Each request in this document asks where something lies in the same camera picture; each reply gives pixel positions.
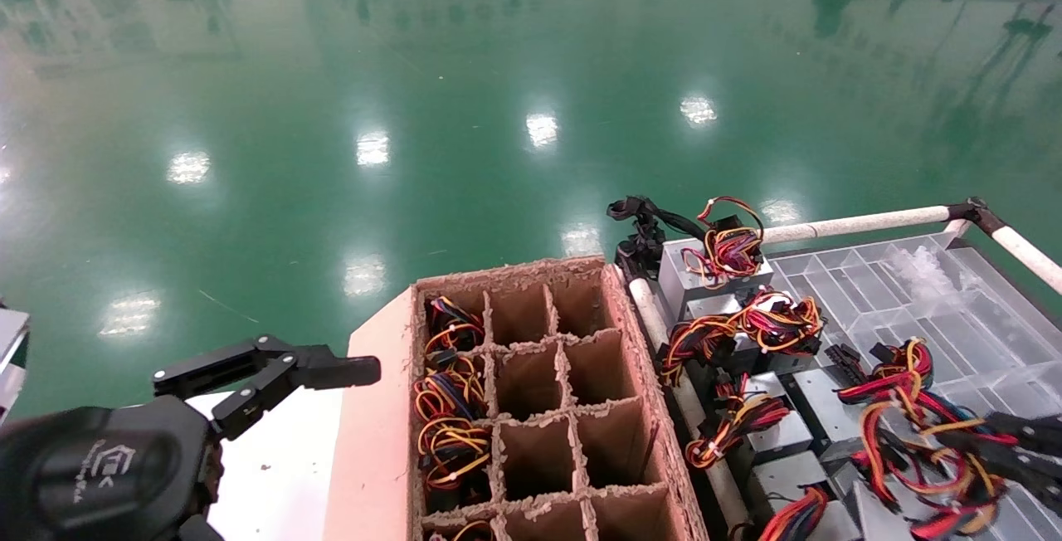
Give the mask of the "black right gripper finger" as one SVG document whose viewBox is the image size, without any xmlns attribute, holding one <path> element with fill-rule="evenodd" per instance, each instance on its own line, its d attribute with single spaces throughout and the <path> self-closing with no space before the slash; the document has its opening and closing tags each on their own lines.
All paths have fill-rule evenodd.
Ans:
<svg viewBox="0 0 1062 541">
<path fill-rule="evenodd" d="M 1012 444 L 1020 449 L 1061 457 L 1061 415 L 1020 417 L 990 412 L 986 415 L 986 424 L 999 435 L 1012 438 Z"/>
<path fill-rule="evenodd" d="M 1061 464 L 1031 451 L 1007 451 L 1011 463 L 1009 480 L 1016 481 L 1044 507 L 1061 512 Z"/>
</svg>

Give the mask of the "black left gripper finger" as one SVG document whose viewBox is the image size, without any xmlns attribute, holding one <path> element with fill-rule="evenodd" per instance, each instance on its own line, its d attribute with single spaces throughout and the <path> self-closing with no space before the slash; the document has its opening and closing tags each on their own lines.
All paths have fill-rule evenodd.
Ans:
<svg viewBox="0 0 1062 541">
<path fill-rule="evenodd" d="M 375 356 L 340 357 L 327 345 L 291 345 L 259 334 L 162 368 L 153 376 L 153 401 L 186 402 L 234 386 L 209 421 L 212 439 L 232 441 L 299 388 L 365 387 L 380 378 L 382 364 Z"/>
</svg>

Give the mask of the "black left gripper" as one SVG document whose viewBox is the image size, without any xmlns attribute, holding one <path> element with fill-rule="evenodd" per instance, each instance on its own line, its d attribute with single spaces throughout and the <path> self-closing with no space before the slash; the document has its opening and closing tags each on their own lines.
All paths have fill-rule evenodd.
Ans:
<svg viewBox="0 0 1062 541">
<path fill-rule="evenodd" d="M 4 424 L 4 540 L 224 541 L 207 522 L 223 473 L 185 402 L 79 407 Z"/>
</svg>

